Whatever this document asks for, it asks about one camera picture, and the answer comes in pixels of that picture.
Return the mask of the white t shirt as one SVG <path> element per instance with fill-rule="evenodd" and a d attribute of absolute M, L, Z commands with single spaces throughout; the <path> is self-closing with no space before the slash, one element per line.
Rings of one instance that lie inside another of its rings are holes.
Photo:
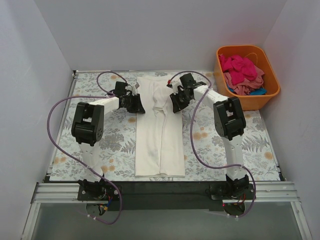
<path fill-rule="evenodd" d="M 183 121 L 173 112 L 167 76 L 137 78 L 144 114 L 136 118 L 135 176 L 184 177 Z"/>

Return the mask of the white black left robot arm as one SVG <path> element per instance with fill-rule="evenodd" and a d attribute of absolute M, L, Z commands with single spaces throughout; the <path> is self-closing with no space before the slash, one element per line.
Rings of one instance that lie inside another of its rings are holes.
<path fill-rule="evenodd" d="M 80 147 L 86 168 L 86 177 L 78 183 L 94 200 L 111 198 L 115 191 L 101 178 L 104 173 L 99 163 L 99 141 L 104 134 L 105 115 L 121 108 L 132 114 L 145 114 L 139 86 L 138 83 L 129 85 L 117 81 L 115 89 L 107 96 L 92 102 L 79 102 L 76 106 L 71 134 Z"/>

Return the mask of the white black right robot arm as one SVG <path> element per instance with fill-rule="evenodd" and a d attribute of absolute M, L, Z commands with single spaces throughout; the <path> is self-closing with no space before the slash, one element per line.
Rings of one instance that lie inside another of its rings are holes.
<path fill-rule="evenodd" d="M 182 111 L 192 100 L 213 110 L 214 127 L 223 141 L 227 163 L 223 167 L 226 170 L 226 181 L 216 194 L 237 199 L 250 185 L 242 150 L 242 139 L 247 124 L 240 100 L 216 92 L 210 80 L 197 82 L 193 77 L 193 71 L 182 71 L 180 75 L 179 79 L 173 76 L 167 82 L 167 87 L 172 89 L 170 99 L 173 112 Z"/>

